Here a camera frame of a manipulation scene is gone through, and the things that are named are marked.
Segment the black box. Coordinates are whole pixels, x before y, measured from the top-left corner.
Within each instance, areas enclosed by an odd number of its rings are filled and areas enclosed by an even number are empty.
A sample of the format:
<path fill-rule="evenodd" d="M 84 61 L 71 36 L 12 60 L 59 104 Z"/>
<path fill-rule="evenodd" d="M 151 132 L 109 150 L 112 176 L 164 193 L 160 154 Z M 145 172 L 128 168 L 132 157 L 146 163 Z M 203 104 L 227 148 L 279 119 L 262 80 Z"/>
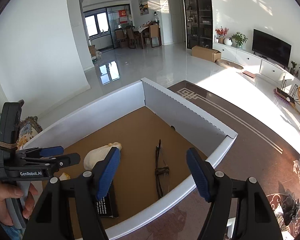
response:
<path fill-rule="evenodd" d="M 113 183 L 111 183 L 107 195 L 101 200 L 97 201 L 97 210 L 101 218 L 119 217 Z"/>

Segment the cream knitted pouch yellow trim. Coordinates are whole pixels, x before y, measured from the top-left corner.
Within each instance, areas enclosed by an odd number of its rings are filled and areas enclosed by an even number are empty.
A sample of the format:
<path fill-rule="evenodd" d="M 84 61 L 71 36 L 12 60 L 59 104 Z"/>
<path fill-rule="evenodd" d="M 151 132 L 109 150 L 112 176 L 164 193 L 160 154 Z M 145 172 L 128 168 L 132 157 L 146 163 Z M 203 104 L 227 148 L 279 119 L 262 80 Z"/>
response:
<path fill-rule="evenodd" d="M 83 161 L 83 166 L 85 170 L 92 170 L 97 162 L 103 161 L 112 147 L 118 148 L 119 150 L 122 149 L 122 145 L 119 142 L 114 142 L 91 150 L 85 156 Z"/>

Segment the black hair clip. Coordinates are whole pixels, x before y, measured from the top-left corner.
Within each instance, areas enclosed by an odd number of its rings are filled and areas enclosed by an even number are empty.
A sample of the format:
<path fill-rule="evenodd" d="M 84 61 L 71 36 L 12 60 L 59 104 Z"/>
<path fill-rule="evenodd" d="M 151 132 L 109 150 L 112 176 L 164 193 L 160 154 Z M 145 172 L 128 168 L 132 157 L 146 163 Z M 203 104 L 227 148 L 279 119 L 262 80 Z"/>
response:
<path fill-rule="evenodd" d="M 281 194 L 281 207 L 283 211 L 283 225 L 289 226 L 297 219 L 300 211 L 299 199 L 295 199 L 293 194 Z"/>

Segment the white cardboard box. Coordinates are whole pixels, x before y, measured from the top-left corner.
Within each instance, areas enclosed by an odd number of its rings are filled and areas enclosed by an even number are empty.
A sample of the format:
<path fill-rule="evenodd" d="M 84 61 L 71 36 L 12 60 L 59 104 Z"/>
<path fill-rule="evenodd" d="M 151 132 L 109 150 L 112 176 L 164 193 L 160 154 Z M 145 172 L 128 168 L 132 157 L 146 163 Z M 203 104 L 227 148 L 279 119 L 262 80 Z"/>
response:
<path fill-rule="evenodd" d="M 186 165 L 189 147 L 216 167 L 236 138 L 237 133 L 213 115 L 143 78 L 68 114 L 26 148 L 62 146 L 84 157 L 94 148 L 119 142 L 121 163 L 114 187 L 120 217 L 104 222 L 109 239 L 118 239 L 160 217 L 195 189 Z M 170 191 L 161 199 L 154 175 L 159 139 L 170 168 Z"/>

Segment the round floor cushion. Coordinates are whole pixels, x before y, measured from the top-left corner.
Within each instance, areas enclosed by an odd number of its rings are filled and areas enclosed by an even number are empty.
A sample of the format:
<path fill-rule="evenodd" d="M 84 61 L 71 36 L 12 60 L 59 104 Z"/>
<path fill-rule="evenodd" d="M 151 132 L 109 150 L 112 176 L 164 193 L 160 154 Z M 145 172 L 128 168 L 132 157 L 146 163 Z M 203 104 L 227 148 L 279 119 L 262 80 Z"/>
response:
<path fill-rule="evenodd" d="M 223 60 L 223 59 L 218 59 L 216 61 L 216 64 L 221 67 L 224 67 L 224 68 L 235 68 L 235 69 L 239 69 L 239 70 L 243 69 L 242 65 L 228 61 L 228 60 Z"/>

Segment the wooden dining chair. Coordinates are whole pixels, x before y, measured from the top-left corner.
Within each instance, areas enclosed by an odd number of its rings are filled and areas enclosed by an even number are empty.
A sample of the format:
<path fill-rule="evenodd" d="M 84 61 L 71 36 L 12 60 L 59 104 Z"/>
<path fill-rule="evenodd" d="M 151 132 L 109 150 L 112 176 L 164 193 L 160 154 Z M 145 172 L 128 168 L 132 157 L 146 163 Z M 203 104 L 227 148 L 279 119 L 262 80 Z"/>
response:
<path fill-rule="evenodd" d="M 146 39 L 149 39 L 152 48 L 162 46 L 161 32 L 158 23 L 149 23 L 141 33 L 145 42 Z"/>

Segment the white tv cabinet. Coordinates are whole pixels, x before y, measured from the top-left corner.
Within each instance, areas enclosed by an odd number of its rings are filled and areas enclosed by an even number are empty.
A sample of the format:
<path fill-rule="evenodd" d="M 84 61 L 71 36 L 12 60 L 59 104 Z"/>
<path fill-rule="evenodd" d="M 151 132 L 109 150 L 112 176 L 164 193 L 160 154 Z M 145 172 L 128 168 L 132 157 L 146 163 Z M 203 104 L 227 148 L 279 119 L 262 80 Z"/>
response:
<path fill-rule="evenodd" d="M 279 65 L 271 63 L 259 56 L 221 43 L 213 43 L 212 47 L 221 52 L 221 58 L 240 64 L 245 70 L 253 74 L 260 74 L 263 78 L 265 77 L 278 84 L 285 79 L 287 81 L 286 85 L 288 86 L 294 86 L 294 84 L 300 85 L 300 80 L 297 77 Z"/>

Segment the brown cardboard box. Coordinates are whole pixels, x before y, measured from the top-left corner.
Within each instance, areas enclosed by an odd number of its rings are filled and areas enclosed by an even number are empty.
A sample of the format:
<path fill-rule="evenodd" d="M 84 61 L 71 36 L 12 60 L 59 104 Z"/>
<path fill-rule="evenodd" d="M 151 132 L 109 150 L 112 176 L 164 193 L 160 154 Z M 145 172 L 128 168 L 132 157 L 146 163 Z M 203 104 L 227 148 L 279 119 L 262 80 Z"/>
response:
<path fill-rule="evenodd" d="M 220 51 L 200 46 L 194 46 L 191 49 L 191 55 L 210 62 L 216 62 L 218 59 L 221 59 Z"/>

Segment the black television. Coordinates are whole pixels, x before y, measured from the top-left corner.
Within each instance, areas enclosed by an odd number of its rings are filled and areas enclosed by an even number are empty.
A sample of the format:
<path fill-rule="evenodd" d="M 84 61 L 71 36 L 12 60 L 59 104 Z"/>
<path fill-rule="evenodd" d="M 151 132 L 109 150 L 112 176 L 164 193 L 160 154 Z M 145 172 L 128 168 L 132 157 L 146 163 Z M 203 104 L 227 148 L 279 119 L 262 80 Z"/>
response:
<path fill-rule="evenodd" d="M 287 67 L 292 46 L 268 33 L 254 29 L 252 51 Z"/>

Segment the green potted plant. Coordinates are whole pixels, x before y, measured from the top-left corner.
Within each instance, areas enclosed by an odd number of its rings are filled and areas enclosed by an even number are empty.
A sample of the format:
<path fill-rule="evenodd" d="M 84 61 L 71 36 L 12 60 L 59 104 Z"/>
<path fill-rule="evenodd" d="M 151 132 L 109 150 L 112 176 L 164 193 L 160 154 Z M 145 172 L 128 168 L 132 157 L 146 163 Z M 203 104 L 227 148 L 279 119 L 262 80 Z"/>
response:
<path fill-rule="evenodd" d="M 231 36 L 231 39 L 235 42 L 237 48 L 243 48 L 243 45 L 247 42 L 248 38 L 239 31 Z"/>

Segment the red flower vase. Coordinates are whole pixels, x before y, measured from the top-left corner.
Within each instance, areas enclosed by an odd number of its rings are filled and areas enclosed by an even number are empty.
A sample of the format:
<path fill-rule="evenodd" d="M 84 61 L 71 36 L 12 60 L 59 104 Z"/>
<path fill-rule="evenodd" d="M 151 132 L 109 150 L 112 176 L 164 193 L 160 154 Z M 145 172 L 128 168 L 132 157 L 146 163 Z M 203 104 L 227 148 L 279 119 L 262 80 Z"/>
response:
<path fill-rule="evenodd" d="M 218 38 L 218 43 L 223 44 L 224 39 L 225 39 L 226 35 L 229 32 L 229 29 L 226 28 L 226 27 L 220 27 L 220 28 L 216 28 L 215 32 L 216 32 L 216 35 L 217 35 L 217 38 Z"/>

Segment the dark display shelf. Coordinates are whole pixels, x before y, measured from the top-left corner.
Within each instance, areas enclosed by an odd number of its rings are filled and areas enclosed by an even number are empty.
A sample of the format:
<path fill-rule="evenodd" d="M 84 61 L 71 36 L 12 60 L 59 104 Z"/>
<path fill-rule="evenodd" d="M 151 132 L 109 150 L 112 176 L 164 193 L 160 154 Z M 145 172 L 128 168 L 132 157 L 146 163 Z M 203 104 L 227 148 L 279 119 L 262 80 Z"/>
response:
<path fill-rule="evenodd" d="M 184 0 L 187 48 L 212 48 L 212 0 Z"/>

